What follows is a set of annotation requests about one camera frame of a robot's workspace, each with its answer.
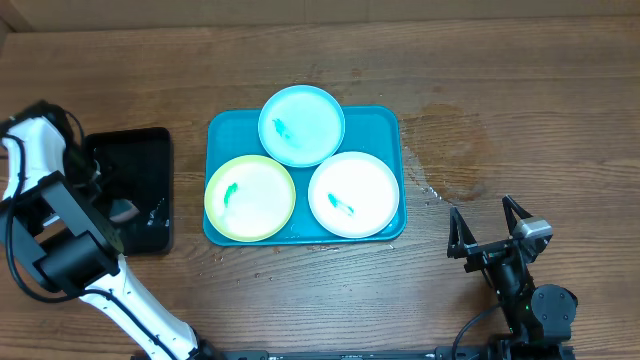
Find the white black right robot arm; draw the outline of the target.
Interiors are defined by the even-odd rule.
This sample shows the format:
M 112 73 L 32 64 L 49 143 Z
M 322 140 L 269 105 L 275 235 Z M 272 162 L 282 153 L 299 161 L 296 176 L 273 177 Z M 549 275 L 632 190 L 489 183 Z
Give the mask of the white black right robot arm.
M 577 297 L 554 284 L 537 286 L 528 265 L 545 250 L 553 230 L 542 217 L 524 210 L 513 198 L 502 198 L 509 232 L 505 240 L 478 244 L 459 210 L 450 209 L 447 256 L 464 259 L 464 269 L 482 273 L 497 303 L 469 320 L 439 359 L 573 359 L 571 339 Z M 464 334 L 494 311 L 501 310 L 509 332 L 492 335 L 483 346 L 462 347 Z

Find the yellow plate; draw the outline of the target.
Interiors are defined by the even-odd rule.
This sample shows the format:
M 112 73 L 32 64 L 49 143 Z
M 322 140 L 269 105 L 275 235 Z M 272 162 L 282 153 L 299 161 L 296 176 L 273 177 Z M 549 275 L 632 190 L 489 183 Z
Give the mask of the yellow plate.
M 262 155 L 243 155 L 220 166 L 208 180 L 205 218 L 222 236 L 258 242 L 280 231 L 291 218 L 296 189 L 289 172 Z

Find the white plate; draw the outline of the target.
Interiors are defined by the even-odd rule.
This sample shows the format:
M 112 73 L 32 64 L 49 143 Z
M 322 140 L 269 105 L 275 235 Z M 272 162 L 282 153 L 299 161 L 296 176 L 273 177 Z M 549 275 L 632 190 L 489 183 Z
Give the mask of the white plate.
M 317 167 L 309 182 L 308 203 L 317 222 L 330 233 L 366 238 L 392 222 L 400 188 L 392 170 L 379 158 L 349 151 Z

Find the light blue plate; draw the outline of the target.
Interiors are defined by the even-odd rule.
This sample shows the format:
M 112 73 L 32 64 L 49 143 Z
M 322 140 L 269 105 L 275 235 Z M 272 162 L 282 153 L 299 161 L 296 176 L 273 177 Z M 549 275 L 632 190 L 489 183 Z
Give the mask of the light blue plate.
M 295 85 L 267 100 L 257 128 L 260 142 L 272 158 L 289 167 L 304 168 L 322 163 L 338 150 L 346 118 L 327 91 Z

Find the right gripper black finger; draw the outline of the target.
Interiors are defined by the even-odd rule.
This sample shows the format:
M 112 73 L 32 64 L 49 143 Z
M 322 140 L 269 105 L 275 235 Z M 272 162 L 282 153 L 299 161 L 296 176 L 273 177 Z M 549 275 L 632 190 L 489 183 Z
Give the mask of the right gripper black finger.
M 478 245 L 457 207 L 450 209 L 450 232 L 447 247 L 449 258 L 467 257 L 471 248 Z
M 502 205 L 510 235 L 514 234 L 514 229 L 519 220 L 532 217 L 532 215 L 524 210 L 510 195 L 505 195 L 502 198 Z

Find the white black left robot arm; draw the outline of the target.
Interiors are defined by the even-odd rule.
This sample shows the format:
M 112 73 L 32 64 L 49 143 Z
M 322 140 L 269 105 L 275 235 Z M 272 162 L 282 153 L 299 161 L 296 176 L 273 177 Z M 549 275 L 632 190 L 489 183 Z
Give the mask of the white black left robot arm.
M 30 298 L 81 300 L 112 319 L 146 359 L 219 352 L 144 287 L 128 258 L 173 245 L 173 148 L 152 127 L 86 134 L 68 110 L 38 101 L 1 124 L 9 178 L 1 243 Z

